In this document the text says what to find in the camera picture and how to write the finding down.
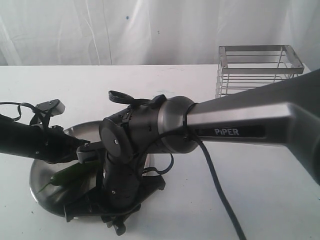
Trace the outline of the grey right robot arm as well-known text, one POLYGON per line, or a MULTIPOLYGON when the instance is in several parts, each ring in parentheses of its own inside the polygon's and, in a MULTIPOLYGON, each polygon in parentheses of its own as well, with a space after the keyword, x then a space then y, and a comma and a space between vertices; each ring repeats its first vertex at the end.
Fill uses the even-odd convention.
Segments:
POLYGON ((101 161, 96 186, 64 206, 67 221, 99 216, 117 225, 163 190, 148 176, 148 154, 187 154, 208 142, 282 145, 320 180, 320 72, 196 103, 185 96, 152 100, 109 93, 127 108, 99 122, 99 142, 79 147, 80 161, 101 161))

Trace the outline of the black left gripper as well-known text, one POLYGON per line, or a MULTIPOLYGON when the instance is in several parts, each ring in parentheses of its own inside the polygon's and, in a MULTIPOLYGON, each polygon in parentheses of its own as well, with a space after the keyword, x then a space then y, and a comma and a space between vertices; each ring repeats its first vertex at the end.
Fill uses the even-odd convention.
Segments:
POLYGON ((85 140, 70 136, 61 126, 54 125, 46 131, 44 161, 49 164, 57 164, 77 160, 77 149, 84 144, 85 140))

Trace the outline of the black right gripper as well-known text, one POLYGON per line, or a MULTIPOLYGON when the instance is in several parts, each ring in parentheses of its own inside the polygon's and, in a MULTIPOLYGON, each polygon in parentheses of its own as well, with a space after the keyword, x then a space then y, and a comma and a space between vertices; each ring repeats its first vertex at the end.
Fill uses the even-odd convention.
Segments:
POLYGON ((141 203, 165 188, 165 170, 145 167, 147 155, 124 164, 105 155, 104 171, 97 174, 96 186, 64 206, 67 222, 78 217, 101 217, 104 223, 124 222, 140 209, 141 203))

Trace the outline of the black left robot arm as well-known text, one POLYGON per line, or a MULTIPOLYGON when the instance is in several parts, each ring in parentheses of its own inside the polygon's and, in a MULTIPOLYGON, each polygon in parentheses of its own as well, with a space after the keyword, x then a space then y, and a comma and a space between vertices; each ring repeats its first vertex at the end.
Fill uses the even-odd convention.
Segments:
POLYGON ((45 161, 48 164, 76 160, 77 148, 87 140, 65 134, 60 126, 41 128, 0 116, 0 152, 45 161))

